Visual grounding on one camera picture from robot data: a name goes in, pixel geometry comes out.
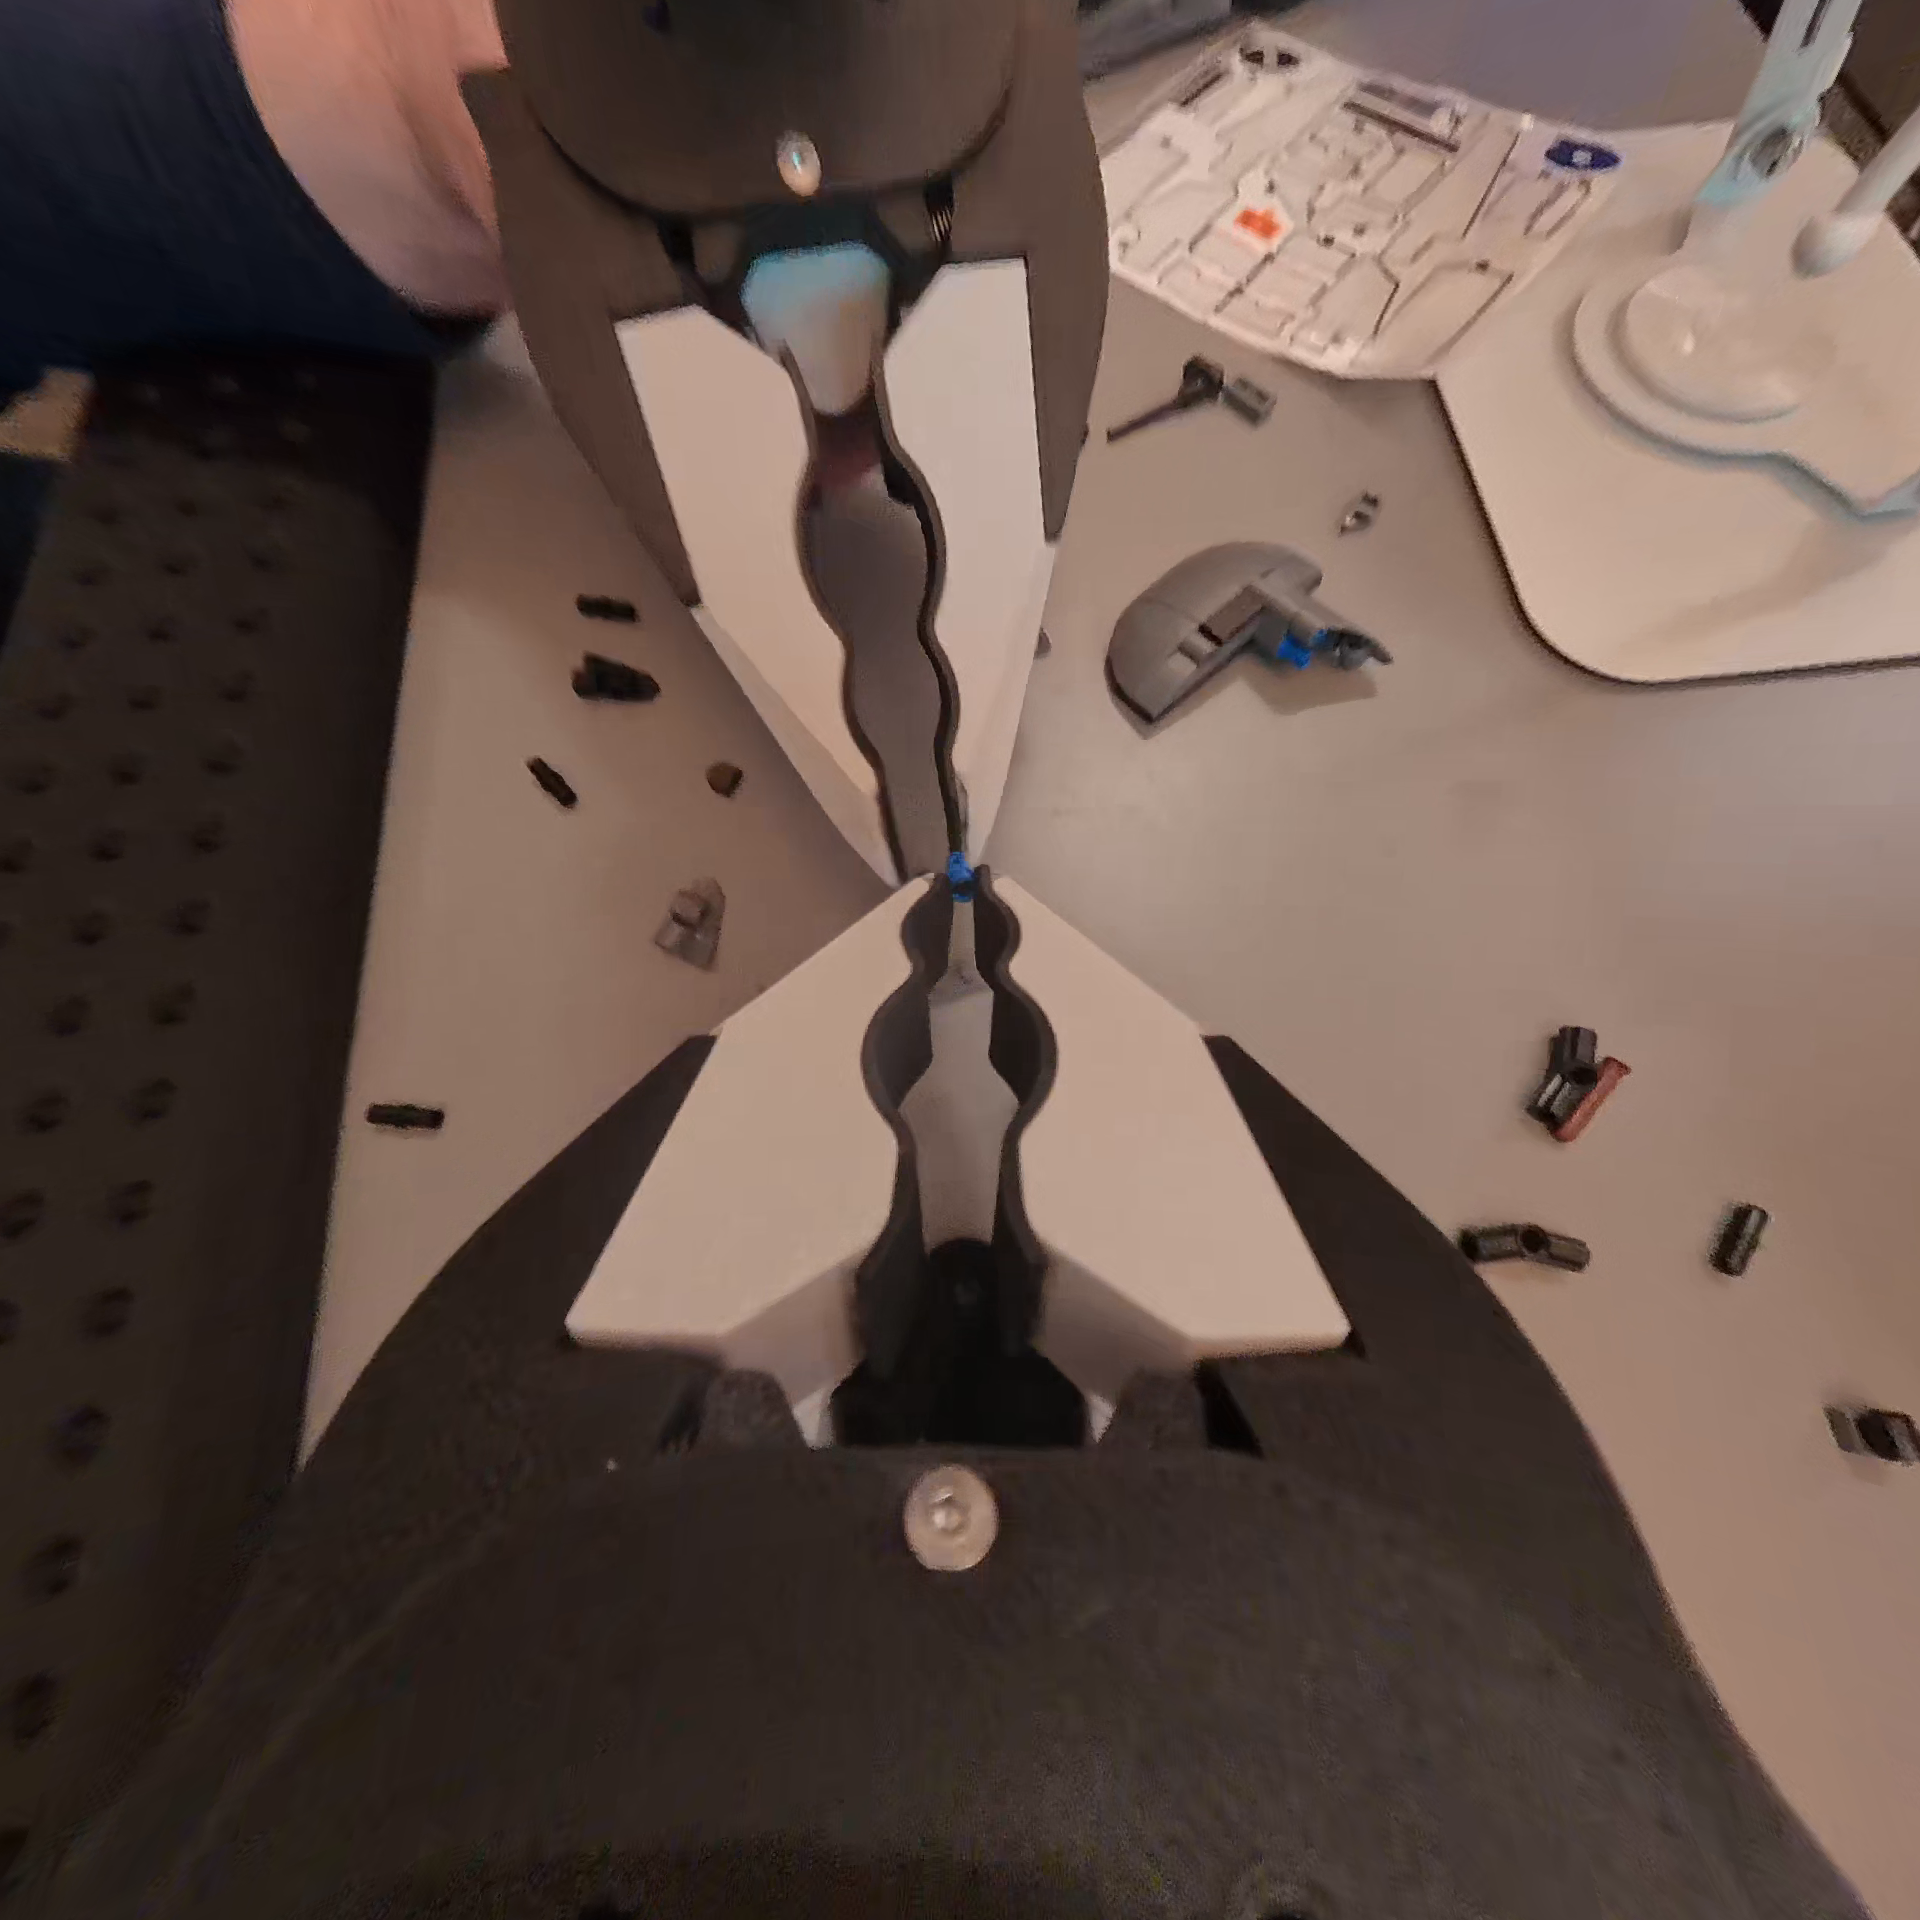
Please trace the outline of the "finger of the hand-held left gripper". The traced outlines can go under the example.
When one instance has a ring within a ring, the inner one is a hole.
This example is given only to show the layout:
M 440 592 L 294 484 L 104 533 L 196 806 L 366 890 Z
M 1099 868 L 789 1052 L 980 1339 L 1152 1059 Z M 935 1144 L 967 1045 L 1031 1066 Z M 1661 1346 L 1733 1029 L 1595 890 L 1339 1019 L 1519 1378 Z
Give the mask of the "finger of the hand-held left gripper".
M 616 321 L 613 345 L 692 571 L 692 620 L 828 826 L 881 878 L 910 859 L 902 810 L 854 714 L 854 658 L 808 549 L 821 431 L 788 349 L 724 321 Z
M 877 419 L 928 541 L 919 641 L 939 689 L 946 849 L 980 864 L 1050 588 L 1021 261 L 932 278 L 881 349 Z

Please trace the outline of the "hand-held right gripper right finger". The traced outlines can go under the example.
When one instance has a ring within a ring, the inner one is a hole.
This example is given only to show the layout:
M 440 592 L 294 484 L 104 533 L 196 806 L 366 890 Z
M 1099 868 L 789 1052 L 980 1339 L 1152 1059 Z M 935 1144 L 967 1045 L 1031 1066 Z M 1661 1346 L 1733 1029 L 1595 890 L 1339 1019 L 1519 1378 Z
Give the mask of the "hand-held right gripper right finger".
M 995 991 L 995 1072 L 1014 1339 L 1116 1404 L 1138 1374 L 1320 1355 L 1336 1299 L 1209 1034 L 1014 878 L 980 878 L 975 964 Z

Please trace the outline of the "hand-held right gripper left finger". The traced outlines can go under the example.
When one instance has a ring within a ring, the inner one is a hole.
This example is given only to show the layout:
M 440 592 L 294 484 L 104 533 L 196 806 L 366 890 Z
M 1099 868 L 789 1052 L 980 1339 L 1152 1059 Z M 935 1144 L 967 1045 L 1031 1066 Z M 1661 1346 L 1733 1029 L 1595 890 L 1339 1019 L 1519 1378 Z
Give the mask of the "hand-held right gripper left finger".
M 765 1370 L 899 1370 L 922 1315 L 919 1144 L 953 894 L 922 878 L 724 1019 L 566 1330 Z

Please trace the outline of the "grey curved brick assembly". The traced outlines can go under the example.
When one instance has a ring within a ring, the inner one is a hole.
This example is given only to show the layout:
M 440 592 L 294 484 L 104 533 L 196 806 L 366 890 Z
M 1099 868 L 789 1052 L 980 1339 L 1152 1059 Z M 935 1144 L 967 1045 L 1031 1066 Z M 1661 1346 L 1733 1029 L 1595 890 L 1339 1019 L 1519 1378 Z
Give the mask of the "grey curved brick assembly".
M 1221 541 L 1185 556 L 1116 617 L 1108 684 L 1143 728 L 1166 725 L 1234 662 L 1363 677 L 1395 653 L 1322 598 L 1322 568 L 1279 541 Z

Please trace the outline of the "person's left forearm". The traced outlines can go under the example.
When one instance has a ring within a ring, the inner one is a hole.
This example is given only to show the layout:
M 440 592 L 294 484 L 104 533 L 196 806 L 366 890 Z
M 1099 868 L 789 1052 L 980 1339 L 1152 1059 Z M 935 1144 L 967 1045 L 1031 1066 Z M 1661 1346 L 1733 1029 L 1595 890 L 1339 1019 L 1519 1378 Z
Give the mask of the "person's left forearm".
M 3 398 L 133 349 L 433 355 L 508 311 L 492 4 L 3 4 Z

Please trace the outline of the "black axle connector piece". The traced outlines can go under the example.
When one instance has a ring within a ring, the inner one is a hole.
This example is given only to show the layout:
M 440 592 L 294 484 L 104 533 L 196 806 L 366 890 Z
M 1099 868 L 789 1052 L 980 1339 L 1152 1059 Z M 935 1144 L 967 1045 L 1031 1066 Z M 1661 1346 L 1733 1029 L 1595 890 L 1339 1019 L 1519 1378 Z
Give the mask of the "black axle connector piece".
M 1143 409 L 1134 419 L 1124 419 L 1120 424 L 1108 428 L 1108 444 L 1127 442 L 1152 424 L 1181 419 L 1189 412 L 1202 412 L 1210 409 L 1221 395 L 1224 395 L 1227 376 L 1219 362 L 1204 359 L 1204 355 L 1189 355 L 1181 362 L 1181 380 L 1176 386 L 1176 392 L 1164 400 L 1155 400 L 1152 409 Z

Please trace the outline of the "black and brown connector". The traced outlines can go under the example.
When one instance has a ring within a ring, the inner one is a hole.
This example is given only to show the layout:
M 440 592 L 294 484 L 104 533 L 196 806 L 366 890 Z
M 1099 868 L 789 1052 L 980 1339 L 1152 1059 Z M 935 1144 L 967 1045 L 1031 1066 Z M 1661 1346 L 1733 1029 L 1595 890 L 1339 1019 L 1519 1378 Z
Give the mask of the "black and brown connector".
M 1547 1041 L 1546 1075 L 1524 1099 L 1524 1117 L 1547 1138 L 1575 1144 L 1627 1078 L 1628 1064 L 1615 1053 L 1601 1053 L 1595 1029 L 1561 1025 Z

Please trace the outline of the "white sticker sheet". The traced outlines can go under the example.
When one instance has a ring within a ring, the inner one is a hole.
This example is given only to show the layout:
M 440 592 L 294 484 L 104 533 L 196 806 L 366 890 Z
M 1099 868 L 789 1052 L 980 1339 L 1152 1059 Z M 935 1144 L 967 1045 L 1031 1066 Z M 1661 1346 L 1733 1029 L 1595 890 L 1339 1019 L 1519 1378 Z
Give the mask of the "white sticker sheet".
M 1610 199 L 1614 136 L 1357 68 L 1254 23 L 1099 154 L 1109 266 L 1339 380 L 1433 380 Z

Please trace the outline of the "black perforated mat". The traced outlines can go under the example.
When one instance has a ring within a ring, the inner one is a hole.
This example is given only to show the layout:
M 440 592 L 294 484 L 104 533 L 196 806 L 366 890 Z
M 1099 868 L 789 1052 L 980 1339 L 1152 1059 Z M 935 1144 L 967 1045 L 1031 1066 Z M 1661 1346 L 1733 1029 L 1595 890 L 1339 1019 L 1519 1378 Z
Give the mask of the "black perforated mat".
M 301 1442 L 433 371 L 104 371 L 3 641 L 3 1917 Z

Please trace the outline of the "clear round lens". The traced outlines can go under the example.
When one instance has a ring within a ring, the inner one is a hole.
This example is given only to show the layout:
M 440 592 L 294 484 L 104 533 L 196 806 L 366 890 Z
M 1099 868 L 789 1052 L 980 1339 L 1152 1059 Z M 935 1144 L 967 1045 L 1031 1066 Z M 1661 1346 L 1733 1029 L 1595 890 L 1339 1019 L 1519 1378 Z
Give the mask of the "clear round lens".
M 1581 382 L 1623 424 L 1697 453 L 1777 450 L 1834 376 L 1793 301 L 1691 258 L 1598 278 L 1570 313 Z

